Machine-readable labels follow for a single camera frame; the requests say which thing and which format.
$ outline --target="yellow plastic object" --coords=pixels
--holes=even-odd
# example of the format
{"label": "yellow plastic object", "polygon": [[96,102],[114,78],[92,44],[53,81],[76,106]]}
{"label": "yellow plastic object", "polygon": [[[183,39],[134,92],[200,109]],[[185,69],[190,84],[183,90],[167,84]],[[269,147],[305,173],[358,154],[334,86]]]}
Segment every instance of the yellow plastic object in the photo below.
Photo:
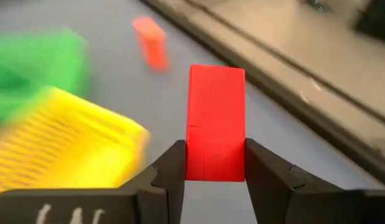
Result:
{"label": "yellow plastic object", "polygon": [[148,132],[62,90],[45,91],[0,131],[0,192],[118,187],[139,169]]}

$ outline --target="green plastic object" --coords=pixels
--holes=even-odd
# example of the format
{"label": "green plastic object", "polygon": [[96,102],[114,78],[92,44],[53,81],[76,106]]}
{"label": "green plastic object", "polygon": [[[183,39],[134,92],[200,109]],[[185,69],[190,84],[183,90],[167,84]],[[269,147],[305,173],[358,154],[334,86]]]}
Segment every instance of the green plastic object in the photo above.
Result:
{"label": "green plastic object", "polygon": [[0,37],[0,121],[47,85],[83,97],[86,49],[72,30]]}

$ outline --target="tabletop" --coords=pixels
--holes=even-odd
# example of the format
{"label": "tabletop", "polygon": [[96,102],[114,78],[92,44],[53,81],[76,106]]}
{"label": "tabletop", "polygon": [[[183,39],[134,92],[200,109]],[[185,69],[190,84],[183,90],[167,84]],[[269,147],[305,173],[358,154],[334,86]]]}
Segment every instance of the tabletop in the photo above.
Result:
{"label": "tabletop", "polygon": [[[166,32],[168,73],[151,71],[141,59],[131,22],[142,15],[151,16]],[[88,100],[151,132],[149,163],[185,138],[189,67],[221,61],[137,0],[34,0],[0,6],[0,34],[61,27],[70,27],[88,42]],[[246,130],[247,137],[339,187],[383,188],[249,83]],[[182,223],[238,222],[256,222],[244,183],[186,182]]]}

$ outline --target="red wooden block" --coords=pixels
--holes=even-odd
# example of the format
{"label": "red wooden block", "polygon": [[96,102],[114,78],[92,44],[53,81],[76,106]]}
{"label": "red wooden block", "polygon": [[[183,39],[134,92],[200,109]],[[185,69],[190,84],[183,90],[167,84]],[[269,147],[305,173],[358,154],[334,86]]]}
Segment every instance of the red wooden block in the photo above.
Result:
{"label": "red wooden block", "polygon": [[147,64],[155,70],[167,70],[165,32],[147,16],[136,18],[132,25],[137,31],[140,48]]}
{"label": "red wooden block", "polygon": [[187,180],[244,181],[245,72],[192,65]]}

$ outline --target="yellow comb-like object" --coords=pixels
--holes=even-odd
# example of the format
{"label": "yellow comb-like object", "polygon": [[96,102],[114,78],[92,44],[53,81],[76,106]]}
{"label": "yellow comb-like object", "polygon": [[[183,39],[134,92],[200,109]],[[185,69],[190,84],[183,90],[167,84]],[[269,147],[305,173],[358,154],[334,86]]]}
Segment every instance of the yellow comb-like object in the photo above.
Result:
{"label": "yellow comb-like object", "polygon": [[50,88],[0,129],[0,192],[119,187],[148,138],[133,120]]}

